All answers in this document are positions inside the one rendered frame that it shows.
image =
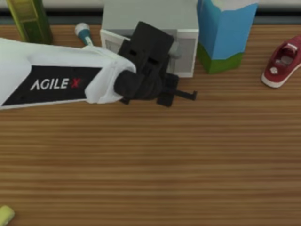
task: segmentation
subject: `yellow object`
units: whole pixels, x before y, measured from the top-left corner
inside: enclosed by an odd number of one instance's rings
[[[8,206],[2,206],[0,208],[0,226],[7,225],[15,216],[15,212]]]

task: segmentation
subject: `robotic arm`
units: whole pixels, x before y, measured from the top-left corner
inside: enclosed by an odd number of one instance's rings
[[[83,49],[0,38],[0,109],[74,101],[105,104],[158,99],[171,106],[179,78],[166,73],[172,36],[140,22],[119,54],[94,46]]]

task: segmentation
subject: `red letter x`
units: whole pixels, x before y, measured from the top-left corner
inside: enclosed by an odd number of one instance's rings
[[[71,88],[78,88],[79,87],[79,82],[80,82],[80,79],[73,79]]]

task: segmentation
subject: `wooden table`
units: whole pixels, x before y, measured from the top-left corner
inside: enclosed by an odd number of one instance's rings
[[[99,41],[99,26],[92,27]],[[74,26],[55,44],[81,47]],[[35,107],[0,112],[0,205],[11,226],[299,226],[301,74],[260,81],[301,26],[255,26],[238,70],[180,88],[196,102]],[[14,27],[0,36],[18,39]]]

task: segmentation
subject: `agile x logo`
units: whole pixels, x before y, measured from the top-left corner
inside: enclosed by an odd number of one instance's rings
[[[4,106],[86,99],[85,89],[101,68],[32,66]]]

